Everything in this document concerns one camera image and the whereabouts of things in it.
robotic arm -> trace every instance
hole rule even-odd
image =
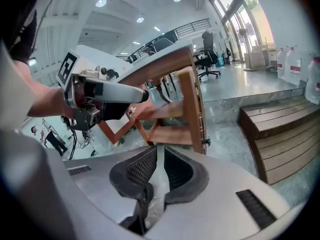
[[[110,82],[106,72],[72,50],[67,53],[56,78],[66,104],[74,109],[76,125],[71,129],[88,131],[101,120],[119,120],[130,104],[148,99],[146,90]],[[77,93],[84,94],[83,102],[77,102]]]

white bottle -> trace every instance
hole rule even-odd
[[[276,55],[278,78],[282,80],[285,80],[285,64],[287,52],[288,51],[285,51],[283,48],[280,48],[280,51]]]
[[[308,66],[308,79],[304,96],[316,105],[320,103],[320,57],[313,57]]]
[[[294,47],[285,57],[284,80],[294,85],[300,85],[301,79],[301,58]]]

red label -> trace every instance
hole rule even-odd
[[[293,70],[293,71],[301,71],[301,68],[298,67],[298,66],[290,66],[290,70]]]

concrete floor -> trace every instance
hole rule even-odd
[[[236,65],[221,68],[222,76],[220,79],[209,76],[210,79],[208,80],[204,77],[201,84],[204,102],[301,88],[301,86],[295,86],[279,80],[274,73],[262,71],[244,72],[241,67],[243,66]],[[177,91],[169,93],[170,99],[173,101],[182,100],[183,96],[176,78],[174,78],[174,82]],[[154,103],[164,104],[155,89],[150,90],[150,96]],[[120,144],[117,147],[103,139],[104,136],[99,135],[95,128],[93,128],[92,132],[91,143],[96,150],[96,157],[112,155],[147,145],[137,130],[130,130],[124,136],[124,144]],[[208,156],[235,163],[252,175],[257,176],[247,139],[236,122],[207,125],[206,132],[211,139],[211,145],[207,147]],[[148,228],[154,225],[163,213],[164,196],[169,191],[168,177],[164,170],[165,145],[158,143],[157,146],[157,169],[150,179],[154,186],[154,198],[149,205],[149,214],[146,219]],[[77,148],[74,153],[74,159],[88,158],[93,147],[88,145],[84,149]],[[183,148],[192,149],[190,146],[183,146]],[[278,191],[291,207],[294,207],[308,199],[319,175],[320,155],[316,156],[297,173],[272,185],[272,188]]]

office chair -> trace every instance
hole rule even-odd
[[[199,59],[198,61],[195,62],[196,66],[201,66],[202,70],[205,69],[205,72],[198,74],[199,81],[202,82],[201,78],[203,76],[209,76],[209,75],[215,75],[215,78],[219,78],[219,75],[221,73],[219,71],[209,71],[208,67],[211,67],[212,65],[216,64],[218,61],[217,55],[214,53],[214,34],[209,33],[208,30],[206,30],[202,34],[203,38],[203,46],[204,49],[201,50],[200,52],[204,52],[204,55],[206,55],[206,58]]]

